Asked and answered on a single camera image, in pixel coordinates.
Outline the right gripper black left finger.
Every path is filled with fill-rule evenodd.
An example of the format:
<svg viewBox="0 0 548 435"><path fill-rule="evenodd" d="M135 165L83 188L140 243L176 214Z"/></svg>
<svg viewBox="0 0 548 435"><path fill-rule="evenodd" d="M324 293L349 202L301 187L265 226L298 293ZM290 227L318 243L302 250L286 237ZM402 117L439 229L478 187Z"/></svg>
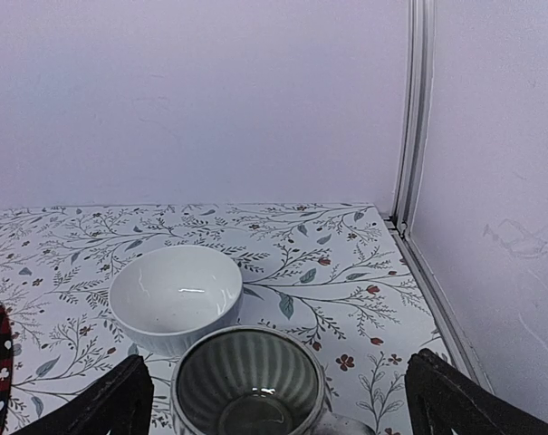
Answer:
<svg viewBox="0 0 548 435"><path fill-rule="evenodd" d="M130 355L75 399L19 434L149 433L154 386L144 359Z"/></svg>

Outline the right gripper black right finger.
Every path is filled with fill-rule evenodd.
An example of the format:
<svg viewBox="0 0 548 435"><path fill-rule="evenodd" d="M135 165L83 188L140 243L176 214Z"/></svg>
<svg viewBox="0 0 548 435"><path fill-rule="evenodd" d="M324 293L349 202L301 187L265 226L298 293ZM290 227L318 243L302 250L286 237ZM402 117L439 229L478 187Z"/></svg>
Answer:
<svg viewBox="0 0 548 435"><path fill-rule="evenodd" d="M548 434L548 423L503 401L429 349L413 354L405 391L415 435Z"/></svg>

